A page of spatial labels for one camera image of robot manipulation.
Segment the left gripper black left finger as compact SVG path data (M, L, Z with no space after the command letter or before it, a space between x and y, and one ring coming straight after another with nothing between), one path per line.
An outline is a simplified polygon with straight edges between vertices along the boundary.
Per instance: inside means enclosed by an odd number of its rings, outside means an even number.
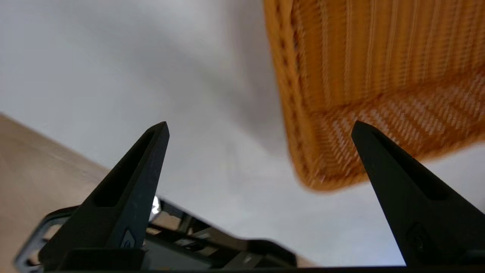
M46 271L139 271L170 133L160 122L129 151L39 252Z

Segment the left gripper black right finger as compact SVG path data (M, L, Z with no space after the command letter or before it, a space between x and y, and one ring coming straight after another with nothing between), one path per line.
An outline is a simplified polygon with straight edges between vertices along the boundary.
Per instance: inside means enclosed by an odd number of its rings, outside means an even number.
M484 266L483 212L374 126L351 136L407 266Z

